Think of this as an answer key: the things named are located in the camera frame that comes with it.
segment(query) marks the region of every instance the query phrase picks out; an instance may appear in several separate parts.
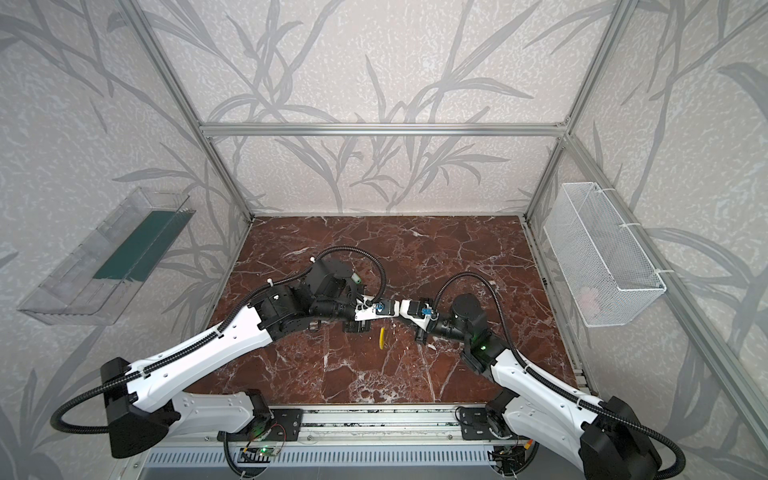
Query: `black mounting plate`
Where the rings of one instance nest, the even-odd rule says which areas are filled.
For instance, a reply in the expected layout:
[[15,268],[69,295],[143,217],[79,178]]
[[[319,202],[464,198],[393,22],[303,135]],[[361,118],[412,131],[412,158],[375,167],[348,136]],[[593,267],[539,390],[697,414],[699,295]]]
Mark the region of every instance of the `black mounting plate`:
[[456,418],[464,440],[498,440],[490,431],[485,407],[458,407]]
[[[295,442],[299,439],[299,430],[301,430],[301,417],[304,411],[302,409],[273,409],[272,414],[274,419],[268,422],[269,426],[282,425],[285,429],[285,441]],[[245,428],[239,432],[230,433],[230,442],[247,442],[249,440],[248,435],[252,425],[246,425]],[[282,442],[283,441],[283,429],[279,426],[275,426],[272,430],[260,440],[260,442]],[[217,436],[219,442],[223,442],[224,438],[219,432]]]

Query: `red marble surface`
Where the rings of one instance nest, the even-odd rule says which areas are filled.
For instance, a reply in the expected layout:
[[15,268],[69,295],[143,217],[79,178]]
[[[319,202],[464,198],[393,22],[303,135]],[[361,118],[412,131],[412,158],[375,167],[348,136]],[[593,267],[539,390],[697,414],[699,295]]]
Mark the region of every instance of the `red marble surface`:
[[[496,282],[512,339],[523,353],[572,385],[574,374],[517,217],[269,217],[257,218],[216,308],[220,322],[248,291],[305,268],[332,245],[361,247],[381,259],[386,297],[434,297],[452,274],[473,270]],[[366,292],[378,289],[370,263],[348,253]],[[473,292],[501,334],[491,297],[474,279],[454,282],[441,310]],[[386,347],[379,331],[386,328]],[[200,379],[188,392],[232,393],[260,389],[272,404],[350,402],[487,402],[499,388],[459,358],[457,342],[414,341],[396,319],[377,320],[371,331],[343,333],[341,323],[294,333],[243,355]]]

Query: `white wall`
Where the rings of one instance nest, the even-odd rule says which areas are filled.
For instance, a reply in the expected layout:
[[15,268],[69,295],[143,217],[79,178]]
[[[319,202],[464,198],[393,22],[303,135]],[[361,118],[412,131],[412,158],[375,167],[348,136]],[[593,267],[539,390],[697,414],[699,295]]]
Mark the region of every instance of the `white wall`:
[[[641,2],[575,131],[768,392],[768,4]],[[585,329],[541,231],[567,156],[532,218],[583,360],[605,398],[683,446],[689,478],[766,478],[768,459],[663,299],[629,325]]]
[[[0,478],[107,478],[105,435],[64,435],[53,410],[98,367],[161,351],[207,321],[246,224],[111,2],[0,5]],[[113,326],[16,311],[135,188],[186,191],[197,212]],[[105,424],[101,400],[71,421]]]
[[[210,122],[560,122],[614,7],[612,0],[141,4]],[[532,192],[554,143],[376,141],[224,138],[218,148],[255,212],[494,213],[525,210],[522,192]]]

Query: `clear plastic tray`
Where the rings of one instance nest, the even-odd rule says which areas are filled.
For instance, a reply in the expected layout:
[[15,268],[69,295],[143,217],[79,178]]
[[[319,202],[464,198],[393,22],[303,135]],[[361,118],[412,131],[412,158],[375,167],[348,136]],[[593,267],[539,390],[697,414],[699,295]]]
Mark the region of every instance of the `clear plastic tray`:
[[137,188],[25,300],[49,325],[112,325],[191,218],[189,195]]

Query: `white wire basket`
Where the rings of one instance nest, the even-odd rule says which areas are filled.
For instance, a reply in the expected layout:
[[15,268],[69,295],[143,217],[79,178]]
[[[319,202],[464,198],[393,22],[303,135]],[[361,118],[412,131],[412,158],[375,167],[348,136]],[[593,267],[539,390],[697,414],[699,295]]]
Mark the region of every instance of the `white wire basket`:
[[544,231],[586,326],[626,325],[667,291],[596,183],[562,184]]

